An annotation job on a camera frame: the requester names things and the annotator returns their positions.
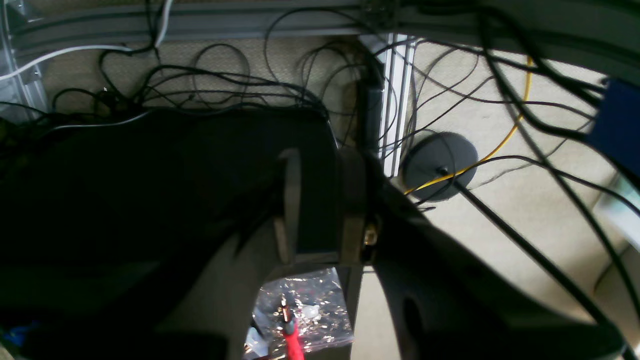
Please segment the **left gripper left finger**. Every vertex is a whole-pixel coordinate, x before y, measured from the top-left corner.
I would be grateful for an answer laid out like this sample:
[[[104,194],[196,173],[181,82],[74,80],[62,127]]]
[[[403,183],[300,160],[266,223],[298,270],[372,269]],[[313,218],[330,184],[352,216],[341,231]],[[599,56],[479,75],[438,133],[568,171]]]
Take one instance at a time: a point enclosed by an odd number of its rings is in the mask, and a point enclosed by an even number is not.
[[[259,287],[293,263],[302,159],[227,203],[201,237],[93,314],[30,334],[32,360],[237,360]]]

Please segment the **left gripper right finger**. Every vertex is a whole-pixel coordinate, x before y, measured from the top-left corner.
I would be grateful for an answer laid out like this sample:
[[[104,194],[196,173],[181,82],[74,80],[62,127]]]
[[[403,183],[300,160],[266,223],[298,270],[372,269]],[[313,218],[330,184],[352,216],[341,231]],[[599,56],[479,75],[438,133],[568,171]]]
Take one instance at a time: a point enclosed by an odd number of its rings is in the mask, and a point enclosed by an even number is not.
[[[371,265],[403,360],[615,360],[617,327],[564,273],[482,203],[480,209],[592,317],[578,321],[511,285],[430,223],[375,158],[337,153],[344,222],[338,264]]]

